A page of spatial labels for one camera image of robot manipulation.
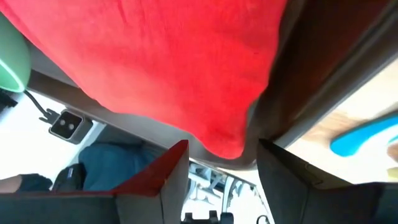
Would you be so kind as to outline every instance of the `blue handle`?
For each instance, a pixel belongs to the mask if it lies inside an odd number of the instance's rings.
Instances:
[[[371,137],[381,133],[387,128],[398,125],[398,114],[384,119],[371,121],[368,124],[356,128],[347,134],[337,137],[330,143],[330,149],[339,156],[352,156]],[[385,144],[398,140],[398,133],[394,133],[391,139]]]

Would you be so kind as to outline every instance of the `green object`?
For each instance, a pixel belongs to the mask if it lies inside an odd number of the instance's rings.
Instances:
[[[29,49],[22,34],[1,13],[0,30],[0,88],[22,92],[30,77]]]

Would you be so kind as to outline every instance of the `blue object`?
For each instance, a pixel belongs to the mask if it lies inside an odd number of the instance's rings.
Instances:
[[[368,139],[377,134],[385,134],[383,131],[395,125],[398,125],[398,114],[371,121],[334,139],[330,143],[330,149],[339,156],[353,156]],[[384,145],[398,140],[398,133],[388,135],[391,136],[388,136],[388,142],[383,142]]]
[[[111,190],[155,160],[142,146],[94,143],[79,154],[87,172],[83,190]]]

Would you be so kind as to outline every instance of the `blue clothing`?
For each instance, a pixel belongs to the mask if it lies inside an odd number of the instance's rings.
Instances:
[[[155,156],[141,145],[94,143],[79,154],[79,162],[86,169],[83,190],[111,190],[154,160]]]

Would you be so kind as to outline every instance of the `red blanket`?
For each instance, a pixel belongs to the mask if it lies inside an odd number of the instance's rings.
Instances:
[[[267,86],[285,0],[0,0],[0,11],[90,97],[116,113],[241,155]]]

